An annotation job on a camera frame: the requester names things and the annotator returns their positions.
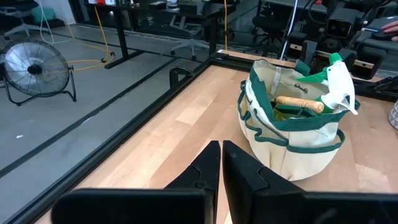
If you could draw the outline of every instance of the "gray floor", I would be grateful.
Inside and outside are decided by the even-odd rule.
[[[77,36],[92,37],[93,39],[97,36],[97,30],[84,28],[79,32],[79,28],[75,29]],[[113,32],[107,32],[107,36],[109,36],[110,43],[117,44],[117,37],[115,38]],[[55,41],[67,40],[67,38],[59,36],[55,36],[55,38]],[[134,40],[127,37],[127,41],[142,47],[138,44],[140,39]],[[89,44],[104,47],[101,44]],[[168,44],[174,45],[176,41],[170,40]],[[100,59],[103,54],[100,50],[82,46],[76,40],[54,46],[66,60]],[[157,50],[160,46],[164,47],[163,43],[158,43],[156,40],[152,40],[151,46],[154,50],[156,48],[154,46],[157,46]],[[110,49],[115,51],[116,55],[121,54],[116,47]],[[76,103],[72,102],[67,95],[57,95],[51,98],[39,98],[17,107],[8,102],[5,91],[0,90],[0,108],[2,108],[0,110],[0,141],[3,142],[0,149],[0,169],[171,59],[144,53],[110,70],[101,67],[95,70],[75,72],[78,93]],[[174,62],[1,178],[0,202],[7,202],[7,204],[0,203],[0,223],[37,197],[166,92],[169,89],[171,67],[179,65],[193,69],[198,64],[198,62],[189,60]],[[74,66],[79,68],[89,65],[76,64]],[[17,91],[12,91],[12,94],[16,98],[24,97]]]

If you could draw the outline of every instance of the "fan stand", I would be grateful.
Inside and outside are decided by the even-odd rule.
[[[11,98],[11,93],[10,93],[10,90],[9,90],[9,87],[8,87],[8,83],[9,83],[8,79],[7,79],[7,77],[5,75],[3,75],[3,77],[4,77],[4,86],[5,86],[5,89],[6,89],[8,100],[11,103],[14,103],[17,106],[20,106],[20,105],[22,105],[24,103],[27,103],[28,101],[33,100],[35,98],[49,97],[49,95],[50,96],[54,96],[54,95],[57,95],[57,94],[60,94],[60,93],[67,93],[72,98],[73,102],[76,102],[75,80],[73,79],[73,72],[72,71],[73,71],[73,67],[69,67],[69,76],[70,76],[70,81],[72,83],[72,92],[73,92],[73,94],[70,93],[69,91],[65,91],[65,90],[63,90],[63,91],[54,91],[54,92],[46,93],[46,94],[37,94],[35,96],[31,96],[28,99],[26,99],[24,101],[20,101],[20,102],[16,102],[16,101],[14,101]]]

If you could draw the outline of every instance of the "canvas bag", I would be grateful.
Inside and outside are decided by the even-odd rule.
[[[296,80],[302,77],[293,69],[275,67],[265,60],[255,61],[249,78],[241,83],[238,99],[240,126],[254,154],[265,166],[291,181],[321,172],[333,159],[345,140],[338,122],[349,111],[338,107],[331,114],[319,116],[303,109],[304,117],[274,119],[271,101],[277,96],[314,100],[328,93],[328,87],[321,83]],[[279,109],[301,110],[285,105]]]

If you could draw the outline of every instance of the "fan grille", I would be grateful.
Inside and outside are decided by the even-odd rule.
[[[38,40],[17,40],[4,49],[7,81],[31,96],[52,96],[65,89],[69,68],[61,53]]]

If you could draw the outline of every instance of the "person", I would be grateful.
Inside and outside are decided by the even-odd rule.
[[[387,34],[391,33],[391,32],[398,32],[398,21],[390,22],[389,24],[385,25],[381,29],[384,30],[384,32],[387,33]],[[398,43],[398,36],[397,37],[393,37],[392,41]]]

